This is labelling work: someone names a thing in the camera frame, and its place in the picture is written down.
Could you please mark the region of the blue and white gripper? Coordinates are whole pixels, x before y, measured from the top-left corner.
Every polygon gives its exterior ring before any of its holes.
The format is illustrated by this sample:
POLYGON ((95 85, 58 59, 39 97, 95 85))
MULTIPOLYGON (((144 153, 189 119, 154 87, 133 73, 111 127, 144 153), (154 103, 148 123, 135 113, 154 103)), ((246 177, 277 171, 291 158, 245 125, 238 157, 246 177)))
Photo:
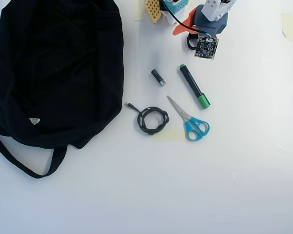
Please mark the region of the blue and white gripper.
POLYGON ((218 21, 209 21, 201 12, 202 8, 203 4, 198 5, 197 8, 194 8, 189 13, 186 20, 182 22, 182 24, 188 26, 189 29, 182 26, 181 24, 178 24, 173 31, 173 35, 176 36, 184 32, 197 34, 195 29, 199 29, 200 31, 204 31, 210 34, 212 38, 216 38, 217 34, 221 34, 227 25, 229 13, 226 13, 218 21))

